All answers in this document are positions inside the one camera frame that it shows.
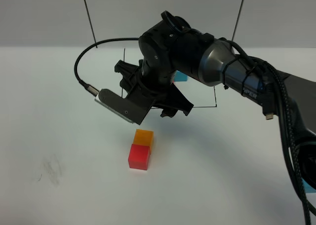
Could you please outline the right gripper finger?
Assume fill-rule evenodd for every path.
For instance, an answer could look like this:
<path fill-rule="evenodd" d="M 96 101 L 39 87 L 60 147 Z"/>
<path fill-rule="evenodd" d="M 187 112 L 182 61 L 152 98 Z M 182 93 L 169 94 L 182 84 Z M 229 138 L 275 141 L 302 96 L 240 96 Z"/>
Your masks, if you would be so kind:
<path fill-rule="evenodd" d="M 172 118 L 178 111 L 182 111 L 185 116 L 188 116 L 193 106 L 175 85 L 171 85 L 165 98 L 160 101 L 162 109 L 160 116 Z"/>
<path fill-rule="evenodd" d="M 120 60 L 115 65 L 115 72 L 122 75 L 122 80 L 120 81 L 119 85 L 121 87 L 134 87 L 136 85 L 142 86 L 142 65 L 142 59 L 139 60 L 139 65 L 133 65 Z"/>

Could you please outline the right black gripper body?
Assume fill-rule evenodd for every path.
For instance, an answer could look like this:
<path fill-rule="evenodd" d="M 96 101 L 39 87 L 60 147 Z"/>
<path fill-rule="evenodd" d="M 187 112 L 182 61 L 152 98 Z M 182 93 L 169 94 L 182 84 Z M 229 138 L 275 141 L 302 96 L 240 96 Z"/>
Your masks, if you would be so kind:
<path fill-rule="evenodd" d="M 170 88 L 171 85 L 169 85 L 166 88 L 161 88 L 161 89 L 158 89 L 158 90 L 151 90 L 144 83 L 143 83 L 142 86 L 136 85 L 134 87 L 122 87 L 122 88 L 127 92 L 127 95 L 133 89 L 139 89 L 142 92 L 142 94 L 145 95 L 146 97 L 152 97 L 152 98 L 154 98 L 156 100 L 155 104 L 152 107 L 160 108 L 160 101 L 165 98 L 165 96 L 167 94 L 167 91 L 168 91 L 168 89 Z"/>

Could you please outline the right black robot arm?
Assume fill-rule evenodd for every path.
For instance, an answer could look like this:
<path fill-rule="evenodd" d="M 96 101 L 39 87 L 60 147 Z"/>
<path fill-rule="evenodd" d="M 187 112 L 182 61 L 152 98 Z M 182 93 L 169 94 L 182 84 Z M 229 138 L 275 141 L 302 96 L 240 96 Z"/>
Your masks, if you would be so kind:
<path fill-rule="evenodd" d="M 188 114 L 193 105 L 173 83 L 177 71 L 209 87 L 223 84 L 260 105 L 266 118 L 279 117 L 284 151 L 294 149 L 294 168 L 315 187 L 315 82 L 278 71 L 235 42 L 201 33 L 167 11 L 161 17 L 137 39 L 143 55 L 139 64 L 116 64 L 127 96 L 115 98 L 114 110 L 138 124 L 153 106 L 161 108 L 163 116 Z"/>

